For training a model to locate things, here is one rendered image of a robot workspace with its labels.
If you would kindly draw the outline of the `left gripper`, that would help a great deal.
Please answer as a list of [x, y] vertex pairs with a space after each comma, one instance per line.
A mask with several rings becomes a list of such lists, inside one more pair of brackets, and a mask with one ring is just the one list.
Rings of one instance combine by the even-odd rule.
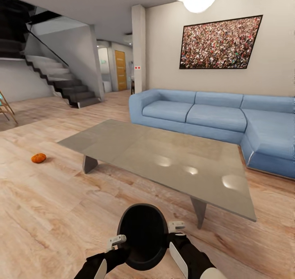
[[[116, 266], [124, 264], [126, 262], [126, 259], [130, 256], [131, 254], [131, 249], [124, 249], [124, 247], [119, 248], [115, 251], [109, 251], [107, 252], [111, 256], [112, 259], [112, 266], [111, 270], [113, 270]], [[110, 272], [109, 271], [109, 272]]]

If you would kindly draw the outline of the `cauldron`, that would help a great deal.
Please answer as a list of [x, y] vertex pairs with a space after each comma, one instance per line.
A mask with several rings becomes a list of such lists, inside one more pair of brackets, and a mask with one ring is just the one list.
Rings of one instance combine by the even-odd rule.
[[127, 238], [117, 245], [118, 249], [131, 249], [127, 265], [139, 271], [158, 265], [167, 250], [161, 247], [160, 234], [168, 230], [165, 217], [156, 206], [145, 203], [130, 206], [123, 213], [117, 230], [117, 235]]

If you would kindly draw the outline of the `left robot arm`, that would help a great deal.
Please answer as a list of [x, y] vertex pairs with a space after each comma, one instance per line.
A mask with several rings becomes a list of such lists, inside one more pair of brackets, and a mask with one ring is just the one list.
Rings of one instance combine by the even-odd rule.
[[116, 266], [124, 264], [131, 254], [131, 249], [124, 247], [115, 250], [115, 245], [126, 241], [125, 235], [117, 235], [107, 240], [106, 252], [86, 258], [82, 269], [74, 279], [104, 279], [106, 273]]

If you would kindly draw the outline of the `pumpkin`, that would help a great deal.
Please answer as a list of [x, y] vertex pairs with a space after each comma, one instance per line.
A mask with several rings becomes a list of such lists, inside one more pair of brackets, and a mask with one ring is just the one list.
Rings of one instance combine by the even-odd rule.
[[31, 158], [31, 160], [32, 160], [32, 162], [34, 162], [34, 163], [41, 163], [41, 162], [43, 162], [44, 160], [46, 160], [46, 156], [45, 156], [45, 154], [36, 154], [36, 155], [34, 155], [32, 158]]

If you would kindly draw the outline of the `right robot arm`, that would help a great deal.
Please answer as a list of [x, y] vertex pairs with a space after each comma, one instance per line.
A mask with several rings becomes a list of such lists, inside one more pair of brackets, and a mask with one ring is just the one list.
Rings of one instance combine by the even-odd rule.
[[162, 248], [169, 248], [176, 264], [186, 279], [227, 279], [227, 277], [186, 237], [176, 233], [176, 229], [185, 229], [184, 221], [169, 221], [168, 233], [160, 234]]

